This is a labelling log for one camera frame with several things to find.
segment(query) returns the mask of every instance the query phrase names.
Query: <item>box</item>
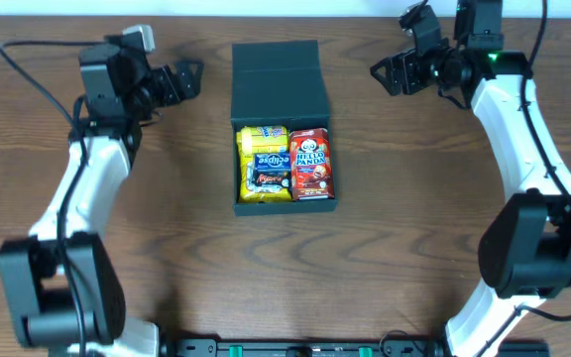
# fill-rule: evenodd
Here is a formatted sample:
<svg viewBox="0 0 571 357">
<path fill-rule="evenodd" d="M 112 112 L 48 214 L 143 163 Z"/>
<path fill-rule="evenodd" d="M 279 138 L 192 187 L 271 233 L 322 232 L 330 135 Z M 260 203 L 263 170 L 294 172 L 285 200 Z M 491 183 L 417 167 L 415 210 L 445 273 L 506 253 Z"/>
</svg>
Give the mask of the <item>box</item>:
<svg viewBox="0 0 571 357">
<path fill-rule="evenodd" d="M 336 160 L 316 41 L 233 45 L 231 124 L 235 215 L 327 212 L 336 208 Z M 278 203 L 238 202 L 241 173 L 235 133 L 246 126 L 268 125 L 284 125 L 289 132 L 327 129 L 334 198 Z"/>
</svg>

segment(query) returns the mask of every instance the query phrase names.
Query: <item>wooden table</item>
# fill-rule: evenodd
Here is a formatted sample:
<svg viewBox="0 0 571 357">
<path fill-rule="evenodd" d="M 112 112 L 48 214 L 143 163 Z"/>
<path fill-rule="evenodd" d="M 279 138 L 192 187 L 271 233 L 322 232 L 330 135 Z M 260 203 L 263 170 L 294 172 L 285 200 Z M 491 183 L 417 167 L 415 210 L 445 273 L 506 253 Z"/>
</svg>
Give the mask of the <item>wooden table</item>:
<svg viewBox="0 0 571 357">
<path fill-rule="evenodd" d="M 391 98 L 369 66 L 411 46 L 394 19 L 0 18 L 10 39 L 100 40 L 151 24 L 153 65 L 203 59 L 197 99 L 145 132 L 106 248 L 128 313 L 174 335 L 358 338 L 441 332 L 477 285 L 477 244 L 504 204 L 488 139 L 435 94 Z M 442 20 L 451 34 L 453 21 Z M 504 20 L 529 52 L 538 20 Z M 236 218 L 231 207 L 231 44 L 318 39 L 342 168 L 333 213 Z M 11 51 L 70 107 L 77 50 Z M 545 122 L 571 170 L 571 21 L 551 20 L 535 67 Z M 0 58 L 0 244 L 24 236 L 67 160 L 65 121 Z M 571 311 L 571 290 L 545 308 Z M 526 317 L 511 337 L 571 356 L 571 323 Z M 22 355 L 0 284 L 0 356 Z"/>
</svg>

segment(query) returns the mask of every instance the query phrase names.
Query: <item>open box lid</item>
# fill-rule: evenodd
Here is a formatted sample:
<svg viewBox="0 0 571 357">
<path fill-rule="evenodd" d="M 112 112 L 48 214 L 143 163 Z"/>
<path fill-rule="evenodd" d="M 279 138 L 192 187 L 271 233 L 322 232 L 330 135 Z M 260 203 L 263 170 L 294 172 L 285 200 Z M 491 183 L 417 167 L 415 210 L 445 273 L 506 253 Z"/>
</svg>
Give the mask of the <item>open box lid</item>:
<svg viewBox="0 0 571 357">
<path fill-rule="evenodd" d="M 233 45 L 233 123 L 329 118 L 317 41 Z"/>
</svg>

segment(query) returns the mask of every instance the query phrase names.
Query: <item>packaged snack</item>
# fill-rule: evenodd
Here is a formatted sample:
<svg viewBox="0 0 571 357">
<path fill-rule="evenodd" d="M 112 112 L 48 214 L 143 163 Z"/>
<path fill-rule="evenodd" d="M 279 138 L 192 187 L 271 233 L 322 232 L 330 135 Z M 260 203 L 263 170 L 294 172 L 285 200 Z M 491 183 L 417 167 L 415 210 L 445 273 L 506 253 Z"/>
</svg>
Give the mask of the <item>packaged snack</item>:
<svg viewBox="0 0 571 357">
<path fill-rule="evenodd" d="M 333 198 L 327 130 L 320 128 L 295 131 L 290 133 L 289 139 L 294 200 Z"/>
<path fill-rule="evenodd" d="M 285 126 L 245 127 L 239 136 L 244 155 L 287 153 Z"/>
<path fill-rule="evenodd" d="M 260 173 L 289 172 L 289 153 L 257 154 L 255 169 Z"/>
<path fill-rule="evenodd" d="M 242 203 L 287 202 L 292 201 L 289 193 L 289 179 L 286 171 L 279 173 L 259 173 L 255 169 L 255 156 L 244 155 L 241 149 L 241 136 L 237 136 L 241 187 L 239 201 Z"/>
</svg>

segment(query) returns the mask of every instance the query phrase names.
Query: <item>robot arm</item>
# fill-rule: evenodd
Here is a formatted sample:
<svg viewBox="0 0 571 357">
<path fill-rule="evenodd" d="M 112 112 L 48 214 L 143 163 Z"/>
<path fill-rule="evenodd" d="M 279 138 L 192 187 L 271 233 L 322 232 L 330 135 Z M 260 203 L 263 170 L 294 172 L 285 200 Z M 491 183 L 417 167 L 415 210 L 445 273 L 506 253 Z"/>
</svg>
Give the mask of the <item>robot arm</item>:
<svg viewBox="0 0 571 357">
<path fill-rule="evenodd" d="M 100 136 L 85 138 L 84 141 L 88 155 L 87 168 L 69 201 L 66 237 L 71 237 L 74 232 L 95 232 L 104 236 L 114 197 L 131 169 L 122 139 Z M 57 238 L 57 212 L 80 161 L 80 145 L 78 142 L 70 144 L 69 162 L 57 192 L 44 215 L 30 229 L 29 236 L 36 236 L 39 240 Z"/>
<path fill-rule="evenodd" d="M 57 212 L 84 165 L 67 205 L 64 238 L 89 341 L 86 350 L 102 350 L 105 355 L 158 354 L 158 328 L 126 317 L 123 291 L 100 238 L 120 184 L 134 165 L 142 127 L 156 108 L 199 93 L 203 65 L 181 61 L 175 65 L 177 74 L 167 65 L 150 68 L 146 54 L 154 48 L 151 28 L 138 25 L 79 54 L 89 117 L 74 125 L 76 134 L 82 135 L 86 161 L 78 138 L 70 134 L 69 163 L 48 209 L 28 239 L 6 241 L 0 249 L 6 299 L 17 339 L 25 347 L 79 341 L 79 319 L 69 289 L 48 290 L 42 280 L 57 274 L 63 262 L 56 250 Z M 196 72 L 191 71 L 192 64 L 197 65 Z"/>
<path fill-rule="evenodd" d="M 425 1 L 407 9 L 400 26 L 415 48 L 381 60 L 371 75 L 390 95 L 411 95 L 437 84 L 438 94 L 473 109 L 491 142 L 499 165 L 506 206 L 482 237 L 482 280 L 460 313 L 446 324 L 451 355 L 494 356 L 502 340 L 527 313 L 571 287 L 571 212 L 547 174 L 520 109 L 527 60 L 502 52 L 501 1 L 460 0 L 456 48 L 442 39 Z M 465 105 L 443 95 L 459 87 Z M 571 193 L 571 174 L 561 160 L 541 117 L 532 79 L 526 100 L 532 124 L 559 180 Z M 546 222 L 555 227 L 547 232 Z"/>
<path fill-rule="evenodd" d="M 559 195 L 554 182 L 546 174 L 545 166 L 519 110 L 521 75 L 497 75 L 493 80 L 479 83 L 472 100 L 472 109 L 480 119 L 491 142 L 504 184 L 506 201 L 515 193 L 538 189 L 544 195 Z M 571 174 L 563 164 L 539 112 L 534 83 L 530 79 L 526 98 L 534 127 L 543 148 L 566 187 L 571 187 Z M 446 324 L 446 338 L 452 355 L 495 356 L 502 340 L 527 311 L 515 313 L 522 305 L 539 307 L 545 298 L 519 295 L 499 298 L 494 288 L 480 281 L 460 313 Z"/>
<path fill-rule="evenodd" d="M 541 194 L 560 194 L 552 179 L 546 174 L 525 118 L 520 111 L 519 89 L 521 75 L 500 74 L 495 79 L 482 79 L 475 89 L 471 103 L 488 135 L 495 159 L 502 173 L 504 196 L 508 201 L 516 192 L 538 189 Z M 541 117 L 532 79 L 526 86 L 528 110 L 543 148 L 563 184 L 571 189 L 571 174 L 561 160 L 550 133 Z"/>
</svg>

